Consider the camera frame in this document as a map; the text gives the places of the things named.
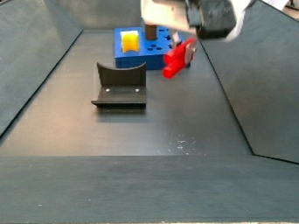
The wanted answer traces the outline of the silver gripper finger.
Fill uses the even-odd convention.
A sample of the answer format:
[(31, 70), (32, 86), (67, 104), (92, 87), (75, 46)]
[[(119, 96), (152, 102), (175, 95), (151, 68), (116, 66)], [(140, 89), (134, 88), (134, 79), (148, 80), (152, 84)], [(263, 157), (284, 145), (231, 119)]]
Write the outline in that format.
[(184, 42), (184, 63), (190, 64), (192, 61), (192, 56), (196, 52), (196, 42), (195, 38), (188, 38)]
[(179, 36), (179, 32), (171, 31), (170, 36), (171, 36), (171, 41), (172, 41), (172, 48), (175, 48), (183, 42), (180, 39), (180, 36)]

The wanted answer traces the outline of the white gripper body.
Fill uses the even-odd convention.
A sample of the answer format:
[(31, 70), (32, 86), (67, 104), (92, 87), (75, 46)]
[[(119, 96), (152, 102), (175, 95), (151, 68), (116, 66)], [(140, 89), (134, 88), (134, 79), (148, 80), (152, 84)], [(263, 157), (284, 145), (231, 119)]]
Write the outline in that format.
[(231, 41), (242, 31), (251, 0), (140, 0), (142, 19), (198, 39)]

